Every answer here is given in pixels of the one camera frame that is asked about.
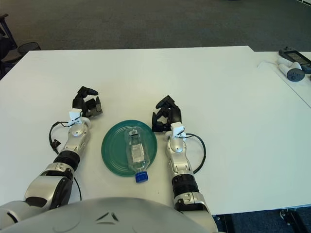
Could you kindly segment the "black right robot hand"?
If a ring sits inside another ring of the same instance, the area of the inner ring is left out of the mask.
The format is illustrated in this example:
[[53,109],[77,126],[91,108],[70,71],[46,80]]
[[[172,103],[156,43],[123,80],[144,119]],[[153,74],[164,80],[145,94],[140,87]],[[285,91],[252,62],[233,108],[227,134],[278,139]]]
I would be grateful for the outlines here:
[[168,132],[171,130],[173,123],[182,122],[181,110],[175,104],[175,101],[167,95],[156,106],[159,111],[153,112],[152,116],[152,131],[153,132]]

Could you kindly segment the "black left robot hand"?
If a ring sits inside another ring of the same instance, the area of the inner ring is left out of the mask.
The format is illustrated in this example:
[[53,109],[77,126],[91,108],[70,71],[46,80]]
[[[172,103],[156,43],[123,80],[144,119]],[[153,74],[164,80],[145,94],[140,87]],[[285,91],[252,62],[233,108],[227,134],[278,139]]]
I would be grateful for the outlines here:
[[[98,92],[94,89],[82,86],[72,101],[72,107],[82,110],[82,117],[95,117],[103,113]],[[96,98],[85,101],[87,96],[96,96]]]

